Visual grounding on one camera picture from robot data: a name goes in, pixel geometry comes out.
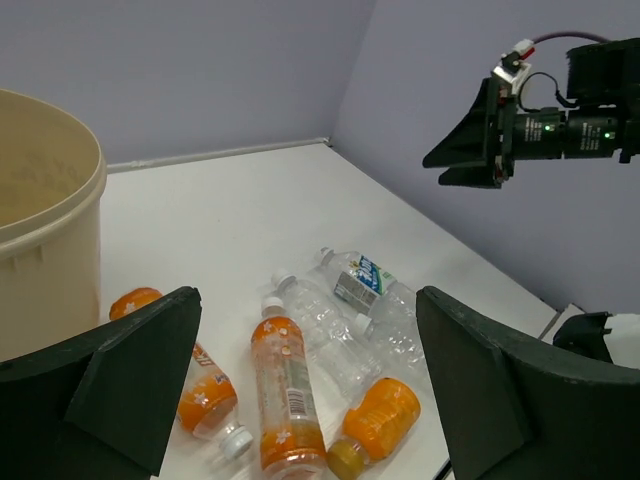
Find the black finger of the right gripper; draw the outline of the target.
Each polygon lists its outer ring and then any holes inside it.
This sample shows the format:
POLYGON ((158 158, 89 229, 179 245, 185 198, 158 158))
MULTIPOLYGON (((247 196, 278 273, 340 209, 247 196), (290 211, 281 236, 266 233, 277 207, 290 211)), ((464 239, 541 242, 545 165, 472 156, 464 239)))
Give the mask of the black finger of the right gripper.
POLYGON ((422 161, 424 168, 471 168, 488 164, 495 120, 495 80, 482 80, 469 111, 422 161))
POLYGON ((451 167, 438 177, 438 184, 449 187, 500 188, 491 166, 451 167))

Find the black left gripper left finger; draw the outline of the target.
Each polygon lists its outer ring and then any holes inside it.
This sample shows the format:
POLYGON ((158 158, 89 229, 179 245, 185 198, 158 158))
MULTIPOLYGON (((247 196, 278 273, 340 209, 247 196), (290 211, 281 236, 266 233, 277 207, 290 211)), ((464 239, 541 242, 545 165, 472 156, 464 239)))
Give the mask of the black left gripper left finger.
POLYGON ((1 364, 4 479, 159 474, 201 319, 183 286, 58 344, 1 364))

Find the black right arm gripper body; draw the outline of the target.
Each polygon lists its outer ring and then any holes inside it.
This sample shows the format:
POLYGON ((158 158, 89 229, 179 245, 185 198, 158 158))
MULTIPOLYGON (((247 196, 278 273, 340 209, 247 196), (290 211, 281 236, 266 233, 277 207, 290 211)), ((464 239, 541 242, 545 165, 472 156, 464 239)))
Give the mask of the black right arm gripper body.
POLYGON ((554 107, 530 108, 520 92, 502 97, 495 78, 495 120, 488 164, 504 182, 518 160, 619 157, 639 152, 639 41, 590 37, 569 50, 567 87, 554 91, 554 107))

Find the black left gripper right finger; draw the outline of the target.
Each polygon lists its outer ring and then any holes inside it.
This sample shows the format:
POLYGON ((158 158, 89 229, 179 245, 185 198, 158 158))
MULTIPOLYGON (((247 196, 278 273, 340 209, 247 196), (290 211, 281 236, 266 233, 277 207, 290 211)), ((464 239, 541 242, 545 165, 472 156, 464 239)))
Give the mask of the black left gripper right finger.
POLYGON ((637 315, 573 316, 544 342, 433 286, 416 308, 456 478, 638 477, 637 315))

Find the orange bottle with white cap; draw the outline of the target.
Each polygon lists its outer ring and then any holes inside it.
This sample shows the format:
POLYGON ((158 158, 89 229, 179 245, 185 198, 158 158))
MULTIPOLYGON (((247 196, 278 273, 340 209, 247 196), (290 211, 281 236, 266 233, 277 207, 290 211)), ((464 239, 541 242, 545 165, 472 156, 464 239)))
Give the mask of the orange bottle with white cap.
POLYGON ((227 460, 249 451, 253 436, 239 420, 238 396, 229 377, 204 348, 193 347, 176 418, 196 438, 210 441, 227 460))

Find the clear bottle blue green label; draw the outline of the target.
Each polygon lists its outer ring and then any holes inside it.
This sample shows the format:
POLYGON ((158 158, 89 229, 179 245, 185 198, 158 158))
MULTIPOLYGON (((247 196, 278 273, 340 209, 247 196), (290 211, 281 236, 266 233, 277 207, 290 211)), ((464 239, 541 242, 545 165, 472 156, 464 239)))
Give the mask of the clear bottle blue green label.
POLYGON ((331 292, 357 313, 378 322, 415 320, 415 291, 369 257, 323 247, 314 259, 331 292))

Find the beige plastic bin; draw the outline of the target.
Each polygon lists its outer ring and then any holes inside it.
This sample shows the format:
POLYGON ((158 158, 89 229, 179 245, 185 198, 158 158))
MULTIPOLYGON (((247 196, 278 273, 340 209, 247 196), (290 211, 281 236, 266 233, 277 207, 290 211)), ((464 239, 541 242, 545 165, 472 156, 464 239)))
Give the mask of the beige plastic bin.
POLYGON ((106 162, 64 110, 1 93, 1 358, 100 321, 100 200, 106 162))

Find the short orange bottle yellow cap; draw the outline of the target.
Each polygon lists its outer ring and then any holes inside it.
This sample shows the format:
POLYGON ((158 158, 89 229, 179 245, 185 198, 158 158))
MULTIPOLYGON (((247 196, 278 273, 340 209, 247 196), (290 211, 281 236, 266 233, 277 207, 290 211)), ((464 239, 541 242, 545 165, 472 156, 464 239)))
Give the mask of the short orange bottle yellow cap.
POLYGON ((390 457, 421 415, 421 403, 405 383, 377 380, 361 402, 346 411, 327 464, 339 479, 357 479, 390 457))

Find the clear crushed plastic bottle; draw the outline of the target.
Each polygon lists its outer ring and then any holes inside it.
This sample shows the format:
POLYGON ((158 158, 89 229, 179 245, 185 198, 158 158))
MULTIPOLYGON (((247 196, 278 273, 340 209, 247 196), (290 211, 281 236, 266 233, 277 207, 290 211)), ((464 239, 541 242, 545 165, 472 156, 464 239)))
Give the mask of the clear crushed plastic bottle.
POLYGON ((271 277, 276 295, 302 330, 312 361, 354 400, 382 374, 383 365, 349 326, 339 306, 314 282, 285 269, 271 277))

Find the tall orange juice bottle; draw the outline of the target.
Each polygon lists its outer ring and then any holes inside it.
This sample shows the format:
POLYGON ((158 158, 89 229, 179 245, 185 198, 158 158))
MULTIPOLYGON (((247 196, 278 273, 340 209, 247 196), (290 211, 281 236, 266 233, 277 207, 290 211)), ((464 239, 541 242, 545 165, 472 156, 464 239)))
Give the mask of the tall orange juice bottle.
POLYGON ((261 304, 251 337, 260 417, 260 462, 267 479, 319 479, 326 450, 302 332, 277 297, 261 304))

